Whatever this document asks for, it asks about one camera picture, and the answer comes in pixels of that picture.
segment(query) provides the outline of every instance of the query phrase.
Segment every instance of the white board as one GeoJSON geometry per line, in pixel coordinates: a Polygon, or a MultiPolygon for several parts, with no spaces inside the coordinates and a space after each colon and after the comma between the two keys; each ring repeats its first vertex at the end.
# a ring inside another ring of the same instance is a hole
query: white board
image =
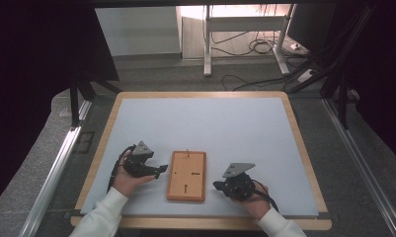
{"type": "Polygon", "coordinates": [[[91,211],[107,191],[123,150],[143,140],[154,156],[147,165],[170,165],[174,150],[204,151],[206,197],[202,203],[166,200],[168,172],[136,190],[126,215],[246,216],[213,186],[230,163],[255,163],[247,171],[269,187],[284,216],[318,215],[314,196],[280,98],[124,99],[104,157],[81,213],[91,211]]]}

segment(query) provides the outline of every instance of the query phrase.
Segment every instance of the metal frame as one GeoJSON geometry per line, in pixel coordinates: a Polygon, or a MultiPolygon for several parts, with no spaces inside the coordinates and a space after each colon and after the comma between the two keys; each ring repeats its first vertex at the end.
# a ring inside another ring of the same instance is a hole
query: metal frame
{"type": "Polygon", "coordinates": [[[55,162],[50,168],[49,174],[43,183],[40,193],[35,200],[34,206],[26,219],[25,224],[19,234],[20,237],[35,236],[40,227],[40,222],[49,206],[50,200],[53,197],[56,186],[58,185],[59,179],[62,172],[64,171],[65,165],[71,154],[71,150],[74,147],[75,141],[81,130],[81,125],[86,118],[86,115],[91,107],[91,102],[84,101],[79,110],[80,123],[76,127],[71,127],[65,140],[56,156],[55,162]]]}
{"type": "Polygon", "coordinates": [[[203,74],[211,75],[210,37],[212,32],[255,32],[255,31],[280,31],[277,44],[273,45],[273,53],[277,59],[277,64],[282,75],[288,75],[289,69],[281,54],[284,37],[289,26],[290,16],[293,12],[294,4],[290,4],[289,11],[285,16],[271,17],[222,17],[211,18],[210,5],[206,5],[205,18],[205,46],[203,56],[203,74]]]}
{"type": "Polygon", "coordinates": [[[385,222],[387,223],[393,236],[396,236],[396,210],[391,203],[391,200],[386,195],[385,191],[381,188],[366,160],[364,159],[361,151],[357,147],[355,140],[352,138],[351,133],[348,129],[339,122],[337,117],[337,109],[334,106],[332,99],[323,99],[323,103],[327,109],[327,112],[332,119],[335,127],[337,128],[342,140],[345,142],[349,153],[354,159],[357,170],[359,171],[363,181],[365,182],[369,192],[375,201],[379,211],[381,212],[385,222]]]}

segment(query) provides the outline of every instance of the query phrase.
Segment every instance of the wooden board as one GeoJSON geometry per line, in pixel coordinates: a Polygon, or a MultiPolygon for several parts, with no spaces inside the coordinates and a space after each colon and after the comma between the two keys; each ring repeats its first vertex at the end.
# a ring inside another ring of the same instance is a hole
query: wooden board
{"type": "MultiPolygon", "coordinates": [[[[302,135],[293,114],[289,98],[284,92],[123,92],[119,93],[115,101],[107,125],[100,140],[97,152],[93,159],[80,197],[75,205],[74,212],[80,211],[87,193],[90,191],[94,178],[96,177],[100,162],[102,161],[105,148],[108,144],[110,134],[114,127],[116,117],[123,99],[145,99],[145,98],[281,98],[286,110],[290,126],[301,155],[301,160],[312,186],[312,192],[316,199],[318,211],[323,213],[322,218],[298,219],[292,218],[304,230],[329,230],[332,221],[328,216],[327,205],[324,202],[314,169],[306,151],[302,135]]],[[[71,216],[71,224],[77,225],[82,215],[71,216]]],[[[144,228],[144,229],[201,229],[201,230],[259,230],[257,220],[249,217],[192,217],[192,216],[145,216],[129,217],[123,216],[119,227],[121,228],[144,228]]]]}
{"type": "Polygon", "coordinates": [[[206,153],[174,151],[167,199],[204,201],[206,153]]]}

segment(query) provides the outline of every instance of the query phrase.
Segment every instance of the small wooden block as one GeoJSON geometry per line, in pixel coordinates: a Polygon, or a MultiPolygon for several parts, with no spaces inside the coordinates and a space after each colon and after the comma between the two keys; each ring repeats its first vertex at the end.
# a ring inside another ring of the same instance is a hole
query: small wooden block
{"type": "Polygon", "coordinates": [[[167,199],[204,201],[206,153],[173,151],[167,199]]]}

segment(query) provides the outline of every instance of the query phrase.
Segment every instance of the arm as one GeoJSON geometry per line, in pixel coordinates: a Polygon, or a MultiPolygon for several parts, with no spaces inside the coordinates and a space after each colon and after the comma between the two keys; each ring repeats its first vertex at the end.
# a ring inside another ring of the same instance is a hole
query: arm
{"type": "Polygon", "coordinates": [[[294,221],[283,218],[273,208],[260,219],[259,226],[272,237],[306,236],[294,221]]]}
{"type": "Polygon", "coordinates": [[[106,196],[96,203],[96,208],[85,215],[71,233],[71,237],[115,236],[121,220],[121,210],[128,197],[141,184],[154,180],[154,176],[132,178],[123,168],[123,162],[130,153],[127,151],[119,158],[118,171],[113,186],[106,196]]]}
{"type": "Polygon", "coordinates": [[[127,197],[111,187],[105,198],[97,202],[97,207],[81,219],[70,236],[115,236],[120,212],[126,202],[127,197]]]}
{"type": "MultiPolygon", "coordinates": [[[[255,184],[260,192],[267,192],[260,184],[255,184]]],[[[271,237],[299,237],[306,236],[302,229],[291,220],[286,220],[264,199],[252,195],[250,199],[239,202],[243,205],[251,216],[259,220],[259,226],[271,237]]]]}

